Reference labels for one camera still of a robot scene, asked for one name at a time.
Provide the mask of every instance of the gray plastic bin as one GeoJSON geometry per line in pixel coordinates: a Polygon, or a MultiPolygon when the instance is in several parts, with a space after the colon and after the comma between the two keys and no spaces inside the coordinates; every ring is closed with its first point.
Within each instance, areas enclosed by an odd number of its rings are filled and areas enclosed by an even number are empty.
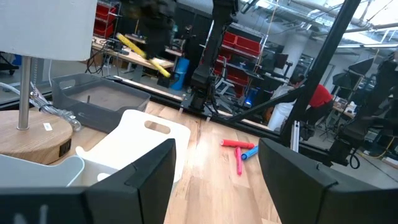
{"type": "Polygon", "coordinates": [[[56,108],[72,111],[84,126],[113,131],[126,110],[145,111],[150,94],[89,74],[53,78],[56,108]]]}

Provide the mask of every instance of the yellow object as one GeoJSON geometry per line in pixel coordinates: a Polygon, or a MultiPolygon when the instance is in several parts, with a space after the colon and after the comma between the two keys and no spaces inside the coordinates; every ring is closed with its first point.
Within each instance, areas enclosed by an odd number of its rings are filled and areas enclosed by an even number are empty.
{"type": "MultiPolygon", "coordinates": [[[[146,58],[146,54],[145,52],[143,52],[139,47],[137,47],[135,44],[133,44],[129,39],[127,39],[125,36],[118,34],[117,35],[118,39],[124,43],[124,45],[128,46],[129,48],[131,48],[131,50],[133,50],[135,53],[137,53],[138,55],[140,55],[143,58],[146,58]]],[[[164,69],[162,66],[159,65],[159,63],[157,63],[155,60],[150,59],[149,63],[151,63],[156,69],[158,69],[158,71],[163,74],[165,77],[170,77],[170,73],[168,71],[166,71],[166,69],[164,69]]]]}

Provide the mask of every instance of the lamp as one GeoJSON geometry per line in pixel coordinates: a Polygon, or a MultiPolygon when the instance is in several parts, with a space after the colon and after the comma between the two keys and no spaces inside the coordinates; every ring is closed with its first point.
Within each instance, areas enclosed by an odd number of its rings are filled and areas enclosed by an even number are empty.
{"type": "Polygon", "coordinates": [[[95,11],[96,0],[2,1],[0,51],[23,58],[19,112],[0,112],[0,154],[49,164],[70,149],[72,127],[66,121],[29,112],[30,65],[32,57],[88,59],[95,11]]]}

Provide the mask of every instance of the robotic lab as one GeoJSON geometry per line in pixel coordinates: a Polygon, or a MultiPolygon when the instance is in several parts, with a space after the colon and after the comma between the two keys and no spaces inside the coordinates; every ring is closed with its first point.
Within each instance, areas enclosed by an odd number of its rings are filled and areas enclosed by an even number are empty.
{"type": "Polygon", "coordinates": [[[397,223],[397,8],[1,1],[0,223],[397,223]]]}

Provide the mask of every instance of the lamp base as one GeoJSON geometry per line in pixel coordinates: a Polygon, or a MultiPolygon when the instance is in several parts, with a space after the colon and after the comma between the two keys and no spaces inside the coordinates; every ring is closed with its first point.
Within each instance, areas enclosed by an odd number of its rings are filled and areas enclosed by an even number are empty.
{"type": "Polygon", "coordinates": [[[29,112],[29,129],[17,129],[19,112],[0,111],[0,154],[40,164],[64,156],[71,146],[72,127],[51,114],[29,112]]]}

